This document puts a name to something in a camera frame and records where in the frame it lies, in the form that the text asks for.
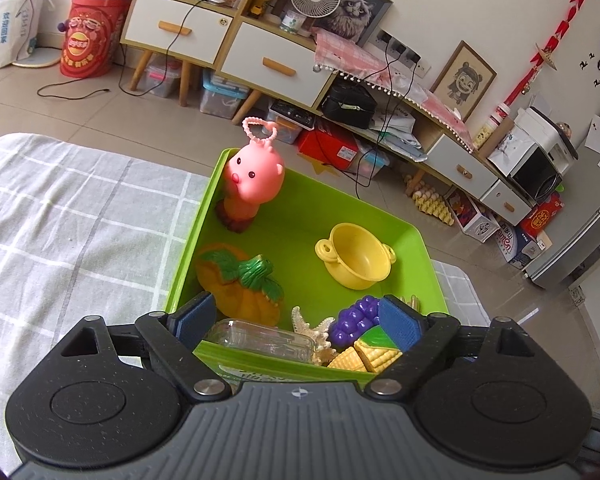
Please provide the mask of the purple toy grapes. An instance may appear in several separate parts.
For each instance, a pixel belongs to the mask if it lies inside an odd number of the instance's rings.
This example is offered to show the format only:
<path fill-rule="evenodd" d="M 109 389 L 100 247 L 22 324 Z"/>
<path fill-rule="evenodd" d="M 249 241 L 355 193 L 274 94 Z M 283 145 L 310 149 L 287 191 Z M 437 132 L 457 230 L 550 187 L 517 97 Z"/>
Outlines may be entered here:
<path fill-rule="evenodd" d="M 378 308 L 380 300 L 374 296 L 364 296 L 352 306 L 341 310 L 328 329 L 328 340 L 336 350 L 352 346 L 358 338 L 379 324 Z"/>

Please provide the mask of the clear plastic container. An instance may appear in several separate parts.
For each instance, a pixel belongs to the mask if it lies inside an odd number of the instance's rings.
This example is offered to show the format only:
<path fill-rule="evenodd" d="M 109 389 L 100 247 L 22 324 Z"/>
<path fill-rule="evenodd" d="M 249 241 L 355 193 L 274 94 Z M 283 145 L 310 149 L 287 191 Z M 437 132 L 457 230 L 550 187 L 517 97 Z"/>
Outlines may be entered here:
<path fill-rule="evenodd" d="M 308 336 L 241 320 L 215 323 L 206 339 L 225 348 L 299 363 L 311 363 L 316 350 Z"/>

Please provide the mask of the green plastic storage box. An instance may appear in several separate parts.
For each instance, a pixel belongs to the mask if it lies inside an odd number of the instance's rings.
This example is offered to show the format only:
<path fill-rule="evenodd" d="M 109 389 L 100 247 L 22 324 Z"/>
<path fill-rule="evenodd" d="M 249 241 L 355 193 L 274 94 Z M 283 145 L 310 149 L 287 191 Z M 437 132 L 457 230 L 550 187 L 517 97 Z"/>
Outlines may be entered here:
<path fill-rule="evenodd" d="M 166 300 L 166 312 L 174 312 L 202 292 L 194 261 L 198 252 L 221 243 L 241 249 L 248 257 L 262 254 L 273 263 L 273 278 L 284 291 L 277 324 L 282 330 L 291 330 L 290 311 L 294 306 L 299 306 L 304 318 L 315 326 L 365 295 L 392 295 L 404 300 L 415 295 L 422 306 L 422 315 L 448 313 L 427 248 L 414 226 L 294 170 L 286 170 L 282 190 L 275 200 L 260 207 L 245 232 L 230 232 L 222 225 L 214 208 L 223 197 L 224 166 L 237 151 L 238 148 L 222 151 L 215 164 L 190 225 Z M 328 237 L 330 230 L 342 222 L 362 226 L 396 252 L 396 263 L 388 278 L 366 292 L 355 292 L 338 284 L 315 255 L 315 243 Z M 429 348 L 431 341 L 434 343 L 432 350 Z M 435 343 L 430 336 L 422 336 L 394 363 L 398 371 L 393 370 L 387 375 L 396 380 L 407 379 L 407 385 L 426 380 L 444 364 L 444 346 L 448 343 L 438 344 L 440 348 L 436 348 Z M 198 344 L 193 355 L 212 372 L 236 386 L 240 382 L 356 382 L 364 388 L 375 378 L 370 373 L 350 373 L 281 360 L 225 348 L 205 340 Z"/>

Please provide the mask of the black microwave oven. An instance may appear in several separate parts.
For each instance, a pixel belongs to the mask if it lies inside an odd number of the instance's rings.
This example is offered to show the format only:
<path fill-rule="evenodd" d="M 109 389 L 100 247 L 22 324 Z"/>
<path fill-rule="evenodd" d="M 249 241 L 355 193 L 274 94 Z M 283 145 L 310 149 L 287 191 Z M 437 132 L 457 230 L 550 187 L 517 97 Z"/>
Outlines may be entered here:
<path fill-rule="evenodd" d="M 544 202 L 562 183 L 562 176 L 548 155 L 534 142 L 505 138 L 488 159 L 535 203 Z"/>

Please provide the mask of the cat picture frame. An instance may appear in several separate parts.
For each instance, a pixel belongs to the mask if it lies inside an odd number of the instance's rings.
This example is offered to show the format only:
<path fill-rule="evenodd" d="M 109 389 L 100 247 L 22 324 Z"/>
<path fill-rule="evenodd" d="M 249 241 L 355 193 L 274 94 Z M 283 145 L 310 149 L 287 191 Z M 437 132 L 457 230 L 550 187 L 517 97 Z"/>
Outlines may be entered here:
<path fill-rule="evenodd" d="M 315 26 L 363 47 L 390 6 L 391 0 L 340 0 L 338 8 Z"/>

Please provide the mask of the pink pig toy figure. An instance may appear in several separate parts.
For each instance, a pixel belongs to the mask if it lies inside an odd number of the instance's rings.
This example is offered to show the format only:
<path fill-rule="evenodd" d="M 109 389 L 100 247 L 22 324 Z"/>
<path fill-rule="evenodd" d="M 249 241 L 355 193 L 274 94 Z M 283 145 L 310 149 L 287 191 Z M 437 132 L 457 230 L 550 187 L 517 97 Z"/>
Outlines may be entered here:
<path fill-rule="evenodd" d="M 274 200 L 285 177 L 283 157 L 274 148 L 275 122 L 246 117 L 242 128 L 249 142 L 225 164 L 224 190 L 215 212 L 230 231 L 249 228 L 263 204 Z"/>

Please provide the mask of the cartoon girl picture frame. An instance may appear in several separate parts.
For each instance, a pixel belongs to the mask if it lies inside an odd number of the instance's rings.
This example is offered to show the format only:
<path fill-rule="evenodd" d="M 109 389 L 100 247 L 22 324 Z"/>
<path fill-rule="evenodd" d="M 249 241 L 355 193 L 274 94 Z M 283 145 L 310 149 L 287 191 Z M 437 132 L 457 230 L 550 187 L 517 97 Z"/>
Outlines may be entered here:
<path fill-rule="evenodd" d="M 496 78 L 496 71 L 462 40 L 430 88 L 443 104 L 467 119 Z"/>

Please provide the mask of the beige starfish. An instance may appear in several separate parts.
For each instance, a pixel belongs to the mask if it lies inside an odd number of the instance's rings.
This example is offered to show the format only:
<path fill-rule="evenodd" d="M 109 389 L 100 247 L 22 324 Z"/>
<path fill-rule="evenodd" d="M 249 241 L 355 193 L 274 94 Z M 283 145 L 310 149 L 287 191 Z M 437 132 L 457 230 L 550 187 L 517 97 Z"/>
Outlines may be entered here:
<path fill-rule="evenodd" d="M 299 306 L 294 306 L 291 309 L 291 323 L 296 334 L 300 334 L 310 338 L 314 342 L 314 353 L 312 362 L 316 365 L 328 365 L 336 358 L 337 350 L 329 341 L 329 329 L 334 324 L 336 318 L 332 316 L 325 318 L 315 326 L 311 326 L 304 319 Z"/>

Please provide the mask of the red gift bucket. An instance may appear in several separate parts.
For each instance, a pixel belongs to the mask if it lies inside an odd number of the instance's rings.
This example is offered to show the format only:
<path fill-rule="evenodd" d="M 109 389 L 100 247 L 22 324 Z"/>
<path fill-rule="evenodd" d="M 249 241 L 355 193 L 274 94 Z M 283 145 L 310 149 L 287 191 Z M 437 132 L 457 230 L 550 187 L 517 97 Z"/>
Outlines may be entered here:
<path fill-rule="evenodd" d="M 58 25 L 65 35 L 64 76 L 95 78 L 111 70 L 129 6 L 129 0 L 71 0 L 68 18 Z"/>

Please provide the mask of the toy corn cob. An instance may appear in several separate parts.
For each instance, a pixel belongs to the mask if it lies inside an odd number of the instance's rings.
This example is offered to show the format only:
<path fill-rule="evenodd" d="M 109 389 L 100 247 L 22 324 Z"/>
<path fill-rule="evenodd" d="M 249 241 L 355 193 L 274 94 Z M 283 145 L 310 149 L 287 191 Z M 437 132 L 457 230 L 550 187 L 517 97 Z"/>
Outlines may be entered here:
<path fill-rule="evenodd" d="M 402 351 L 380 327 L 374 326 L 328 364 L 334 370 L 379 374 L 402 356 Z"/>

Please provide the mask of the pink table runner cloth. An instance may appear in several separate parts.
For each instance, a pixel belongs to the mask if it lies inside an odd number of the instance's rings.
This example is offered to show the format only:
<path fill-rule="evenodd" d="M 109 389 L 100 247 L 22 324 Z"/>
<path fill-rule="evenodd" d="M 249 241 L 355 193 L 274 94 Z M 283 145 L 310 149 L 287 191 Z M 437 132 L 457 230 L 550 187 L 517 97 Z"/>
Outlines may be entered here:
<path fill-rule="evenodd" d="M 317 27 L 313 27 L 311 32 L 315 40 L 316 66 L 401 98 L 448 130 L 468 153 L 474 150 L 464 122 L 431 91 L 422 88 L 414 77 L 401 74 L 396 68 L 390 67 L 388 61 L 381 61 L 332 32 Z"/>

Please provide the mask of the orange toy pumpkin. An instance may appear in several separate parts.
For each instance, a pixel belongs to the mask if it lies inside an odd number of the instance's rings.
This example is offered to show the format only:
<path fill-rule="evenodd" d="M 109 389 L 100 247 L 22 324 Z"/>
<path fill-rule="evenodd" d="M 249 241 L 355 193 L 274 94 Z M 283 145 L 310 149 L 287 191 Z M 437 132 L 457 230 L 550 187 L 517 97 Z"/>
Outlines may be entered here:
<path fill-rule="evenodd" d="M 272 277 L 273 263 L 224 243 L 208 245 L 194 260 L 198 283 L 214 297 L 226 318 L 274 327 L 284 304 L 283 287 Z"/>

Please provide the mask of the yellow egg tray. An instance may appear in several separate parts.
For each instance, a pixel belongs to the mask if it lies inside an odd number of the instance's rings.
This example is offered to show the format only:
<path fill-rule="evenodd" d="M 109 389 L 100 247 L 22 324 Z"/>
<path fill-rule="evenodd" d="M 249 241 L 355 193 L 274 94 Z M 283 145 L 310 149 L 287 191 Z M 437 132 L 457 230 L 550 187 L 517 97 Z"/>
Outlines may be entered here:
<path fill-rule="evenodd" d="M 404 177 L 406 185 L 405 193 L 412 200 L 416 209 L 427 216 L 438 219 L 447 226 L 452 226 L 455 223 L 455 219 L 451 208 L 443 196 L 425 181 L 415 183 L 414 190 L 410 192 L 410 185 L 413 181 L 414 177 L 410 174 Z"/>

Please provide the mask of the yellow toy pot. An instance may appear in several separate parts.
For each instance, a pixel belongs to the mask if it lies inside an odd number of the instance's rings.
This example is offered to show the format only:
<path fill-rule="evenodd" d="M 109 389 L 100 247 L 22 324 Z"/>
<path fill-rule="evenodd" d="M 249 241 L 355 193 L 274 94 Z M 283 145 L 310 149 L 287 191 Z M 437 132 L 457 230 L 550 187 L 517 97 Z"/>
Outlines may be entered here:
<path fill-rule="evenodd" d="M 339 223 L 329 237 L 314 246 L 317 258 L 340 285 L 352 290 L 369 289 L 385 281 L 396 263 L 396 252 L 369 230 L 354 223 Z"/>

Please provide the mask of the white paper shopping bag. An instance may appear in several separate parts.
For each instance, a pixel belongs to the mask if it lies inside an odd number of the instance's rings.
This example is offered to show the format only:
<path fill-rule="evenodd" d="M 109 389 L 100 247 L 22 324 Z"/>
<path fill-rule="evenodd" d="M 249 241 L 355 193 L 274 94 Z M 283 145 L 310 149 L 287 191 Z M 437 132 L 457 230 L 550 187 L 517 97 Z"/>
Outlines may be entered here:
<path fill-rule="evenodd" d="M 0 69 L 33 53 L 43 6 L 44 0 L 0 0 Z"/>

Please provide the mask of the red cardboard box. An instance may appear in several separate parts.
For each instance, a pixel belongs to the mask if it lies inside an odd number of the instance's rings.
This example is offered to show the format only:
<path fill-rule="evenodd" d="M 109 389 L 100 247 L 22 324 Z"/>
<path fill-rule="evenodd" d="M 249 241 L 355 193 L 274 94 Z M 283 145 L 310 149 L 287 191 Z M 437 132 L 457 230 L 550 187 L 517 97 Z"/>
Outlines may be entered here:
<path fill-rule="evenodd" d="M 298 151 L 304 156 L 347 170 L 358 154 L 358 144 L 347 131 L 313 129 L 298 136 Z"/>

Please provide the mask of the black bag on shelf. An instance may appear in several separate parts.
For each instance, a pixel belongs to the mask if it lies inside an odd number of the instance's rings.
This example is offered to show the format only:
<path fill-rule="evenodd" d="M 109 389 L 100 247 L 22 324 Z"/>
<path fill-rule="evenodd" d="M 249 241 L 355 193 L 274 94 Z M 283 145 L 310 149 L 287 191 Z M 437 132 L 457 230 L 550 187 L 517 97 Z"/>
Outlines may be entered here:
<path fill-rule="evenodd" d="M 367 129 L 377 108 L 374 97 L 357 82 L 336 79 L 322 99 L 320 110 L 333 122 Z"/>

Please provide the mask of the tan rubber octopus toy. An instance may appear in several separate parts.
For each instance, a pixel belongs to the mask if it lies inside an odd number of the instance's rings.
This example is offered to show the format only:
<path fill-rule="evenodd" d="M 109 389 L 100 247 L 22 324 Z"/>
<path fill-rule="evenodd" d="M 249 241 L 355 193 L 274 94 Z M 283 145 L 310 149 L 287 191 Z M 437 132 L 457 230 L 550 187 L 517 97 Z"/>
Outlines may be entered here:
<path fill-rule="evenodd" d="M 402 298 L 402 301 L 404 302 L 404 304 L 407 304 L 414 311 L 416 311 L 418 313 L 422 312 L 422 310 L 420 310 L 419 299 L 415 295 L 412 295 L 410 299 Z"/>

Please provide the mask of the wooden tv cabinet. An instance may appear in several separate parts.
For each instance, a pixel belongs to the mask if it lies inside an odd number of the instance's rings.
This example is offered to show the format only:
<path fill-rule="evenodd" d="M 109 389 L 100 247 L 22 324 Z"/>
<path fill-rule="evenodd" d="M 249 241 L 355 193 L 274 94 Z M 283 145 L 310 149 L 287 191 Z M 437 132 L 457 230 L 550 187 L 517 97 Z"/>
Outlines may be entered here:
<path fill-rule="evenodd" d="M 314 54 L 322 45 L 320 38 L 294 36 L 252 18 L 248 8 L 253 1 L 228 8 L 206 0 L 133 0 L 121 41 L 143 55 L 130 87 L 137 87 L 154 56 L 164 54 L 181 63 L 182 105 L 187 103 L 193 70 L 211 68 L 249 90 L 235 120 L 242 119 L 261 96 L 321 115 L 330 88 L 337 81 L 353 79 L 353 68 L 341 61 L 318 64 Z M 366 86 L 387 93 L 394 105 L 413 110 L 414 135 L 425 154 L 414 179 L 432 174 L 509 223 L 521 222 L 531 210 L 528 200 L 478 153 L 464 122 L 411 77 L 397 73 L 390 77 L 388 82 L 373 78 Z"/>

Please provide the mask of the grey checked cloth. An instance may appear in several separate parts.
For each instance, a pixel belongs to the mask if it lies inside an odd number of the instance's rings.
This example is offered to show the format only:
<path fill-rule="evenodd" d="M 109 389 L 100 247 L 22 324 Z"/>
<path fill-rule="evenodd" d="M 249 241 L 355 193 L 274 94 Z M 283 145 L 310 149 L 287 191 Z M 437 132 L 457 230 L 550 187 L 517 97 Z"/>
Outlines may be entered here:
<path fill-rule="evenodd" d="M 1 469 L 20 464 L 8 397 L 76 322 L 166 310 L 210 178 L 38 134 L 0 137 Z M 484 324 L 468 276 L 431 262 L 448 312 Z"/>

